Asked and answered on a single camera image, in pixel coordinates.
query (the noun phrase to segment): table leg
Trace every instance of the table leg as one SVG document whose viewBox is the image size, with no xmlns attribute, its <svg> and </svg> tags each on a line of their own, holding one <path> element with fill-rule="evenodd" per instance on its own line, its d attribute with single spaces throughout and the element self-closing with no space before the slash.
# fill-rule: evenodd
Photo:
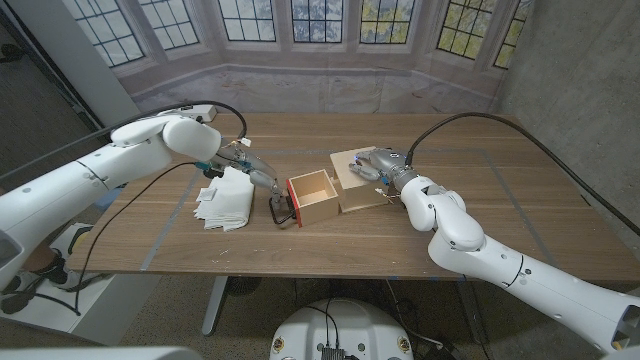
<svg viewBox="0 0 640 360">
<path fill-rule="evenodd" d="M 204 322 L 202 324 L 202 334 L 204 336 L 213 335 L 213 330 L 216 327 L 216 320 L 218 319 L 218 313 L 220 313 L 220 309 L 222 308 L 222 299 L 228 278 L 228 276 L 216 276 L 216 279 L 213 282 L 211 298 L 209 298 L 207 313 L 204 315 Z"/>
<path fill-rule="evenodd" d="M 476 344 L 488 344 L 489 337 L 485 331 L 485 328 L 480 320 L 480 308 L 478 308 L 478 302 L 476 295 L 473 291 L 472 284 L 468 281 L 456 282 L 458 288 L 458 294 L 460 294 L 460 300 L 462 301 L 462 307 L 469 323 L 469 329 L 471 330 L 471 336 Z"/>
</svg>

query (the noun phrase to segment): wooden box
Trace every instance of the wooden box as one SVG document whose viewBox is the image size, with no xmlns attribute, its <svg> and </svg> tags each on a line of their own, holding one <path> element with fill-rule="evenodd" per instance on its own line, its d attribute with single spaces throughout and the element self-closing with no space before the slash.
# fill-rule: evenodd
<svg viewBox="0 0 640 360">
<path fill-rule="evenodd" d="M 333 184 L 338 191 L 340 208 L 343 213 L 384 205 L 389 202 L 387 198 L 376 192 L 377 188 L 387 192 L 387 186 L 382 181 L 368 181 L 349 170 L 349 164 L 354 162 L 357 153 L 373 149 L 375 147 L 371 146 L 330 155 L 333 163 Z"/>
<path fill-rule="evenodd" d="M 299 227 L 326 220 L 340 212 L 338 193 L 324 169 L 287 179 L 287 187 Z"/>
</svg>

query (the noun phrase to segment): wooden table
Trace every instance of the wooden table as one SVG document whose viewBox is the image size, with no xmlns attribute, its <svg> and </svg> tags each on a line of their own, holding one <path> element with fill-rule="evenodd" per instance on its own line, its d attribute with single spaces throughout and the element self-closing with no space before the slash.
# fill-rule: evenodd
<svg viewBox="0 0 640 360">
<path fill-rule="evenodd" d="M 366 146 L 409 148 L 447 115 L 247 114 L 251 151 L 279 173 L 280 183 L 319 169 L 329 154 Z M 239 122 L 220 114 L 212 123 L 235 137 Z M 561 170 L 514 130 L 463 119 L 425 141 L 414 167 L 462 196 L 468 212 L 498 241 L 597 282 L 640 280 L 640 264 Z M 176 155 L 174 162 L 190 161 Z M 154 174 L 129 184 L 96 225 L 137 194 Z M 176 169 L 120 214 L 98 240 L 88 270 L 107 273 L 211 273 L 242 276 L 457 279 L 429 259 L 432 232 L 411 227 L 405 210 L 385 205 L 304 228 L 276 226 L 269 192 L 256 188 L 249 224 L 203 230 L 195 198 L 210 180 L 193 167 Z M 69 261 L 80 269 L 91 235 Z"/>
</svg>

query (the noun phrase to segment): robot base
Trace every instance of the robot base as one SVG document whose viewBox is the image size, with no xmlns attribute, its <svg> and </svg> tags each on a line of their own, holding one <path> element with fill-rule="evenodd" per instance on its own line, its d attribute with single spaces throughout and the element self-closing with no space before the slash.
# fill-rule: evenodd
<svg viewBox="0 0 640 360">
<path fill-rule="evenodd" d="M 324 349 L 327 323 L 323 311 L 327 308 L 327 301 L 309 305 L 322 311 L 304 307 L 280 325 L 273 336 L 270 360 L 413 360 L 409 338 L 402 326 L 375 306 L 354 299 L 331 299 L 328 313 L 338 328 L 340 350 L 334 350 L 336 331 L 331 319 L 326 320 L 329 346 L 333 349 Z"/>
</svg>

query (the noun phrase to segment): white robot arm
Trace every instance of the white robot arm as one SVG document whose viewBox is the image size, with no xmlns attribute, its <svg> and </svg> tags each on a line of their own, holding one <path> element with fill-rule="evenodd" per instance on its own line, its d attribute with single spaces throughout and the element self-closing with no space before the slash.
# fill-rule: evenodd
<svg viewBox="0 0 640 360">
<path fill-rule="evenodd" d="M 351 170 L 393 183 L 411 225 L 437 229 L 429 243 L 436 264 L 505 289 L 603 353 L 640 345 L 640 298 L 587 283 L 494 240 L 466 213 L 457 193 L 420 176 L 404 160 L 399 152 L 375 149 L 359 153 Z"/>
<path fill-rule="evenodd" d="M 167 166 L 170 150 L 206 164 L 239 167 L 255 185 L 271 190 L 274 204 L 280 200 L 271 167 L 189 117 L 143 119 L 115 130 L 111 139 L 111 144 L 0 197 L 0 289 L 49 233 L 109 190 Z"/>
</svg>

